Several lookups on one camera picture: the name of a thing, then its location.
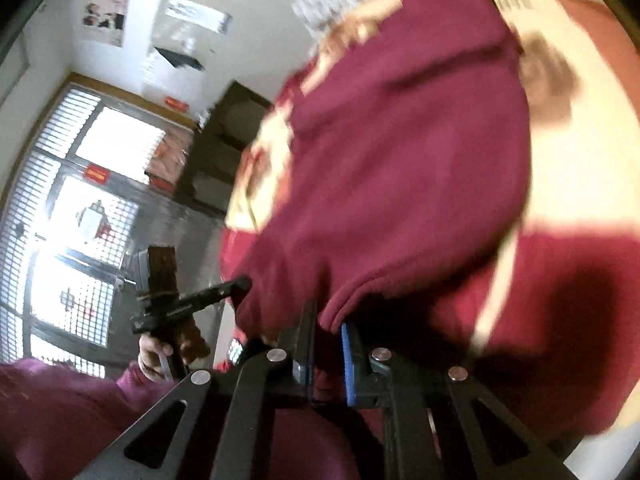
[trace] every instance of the silver screw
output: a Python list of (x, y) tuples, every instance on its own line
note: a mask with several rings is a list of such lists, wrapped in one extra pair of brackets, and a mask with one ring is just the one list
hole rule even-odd
[(371, 357), (380, 363), (389, 361), (391, 359), (391, 350), (388, 348), (374, 348), (371, 352)]
[(280, 361), (284, 361), (287, 358), (287, 352), (282, 348), (274, 348), (273, 350), (269, 350), (267, 352), (267, 359), (272, 363), (279, 363)]
[(211, 380), (211, 374), (206, 370), (197, 370), (191, 374), (191, 382), (197, 384), (207, 384)]
[(449, 377), (456, 382), (465, 381), (469, 377), (469, 372), (462, 366), (454, 366), (449, 368)]

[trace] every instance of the hand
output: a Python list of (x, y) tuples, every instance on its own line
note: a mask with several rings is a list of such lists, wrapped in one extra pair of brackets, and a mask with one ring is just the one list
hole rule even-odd
[[(200, 335), (193, 317), (185, 320), (175, 331), (175, 343), (185, 364), (191, 364), (198, 358), (205, 358), (211, 353), (209, 345)], [(140, 337), (140, 358), (142, 363), (156, 374), (162, 375), (160, 356), (169, 356), (174, 352), (171, 345), (162, 343), (148, 333)]]

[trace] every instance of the triangular cutout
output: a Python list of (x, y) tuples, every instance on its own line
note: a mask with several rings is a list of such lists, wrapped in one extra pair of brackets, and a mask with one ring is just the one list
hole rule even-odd
[(529, 454), (529, 446), (484, 402), (474, 399), (471, 407), (495, 465), (505, 465)]
[(174, 439), (186, 404), (180, 400), (169, 408), (124, 450), (124, 455), (151, 469), (159, 469)]

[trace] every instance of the maroon garment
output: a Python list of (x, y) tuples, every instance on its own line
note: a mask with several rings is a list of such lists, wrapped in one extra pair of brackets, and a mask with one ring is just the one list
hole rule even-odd
[[(137, 364), (117, 382), (36, 359), (0, 365), (2, 436), (32, 480), (71, 480), (169, 389)], [(269, 478), (359, 476), (336, 427), (311, 410), (278, 410)]]
[(290, 200), (236, 269), (247, 335), (310, 298), (336, 333), (366, 294), (423, 290), (496, 246), (529, 185), (519, 51), (492, 0), (404, 0), (294, 99)]

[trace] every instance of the red sticker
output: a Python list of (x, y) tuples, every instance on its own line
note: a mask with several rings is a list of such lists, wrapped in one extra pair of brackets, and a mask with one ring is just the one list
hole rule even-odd
[(106, 184), (109, 176), (111, 175), (111, 171), (105, 170), (100, 166), (96, 166), (95, 164), (89, 164), (89, 166), (84, 170), (84, 177), (89, 180), (93, 180), (97, 182), (101, 186)]

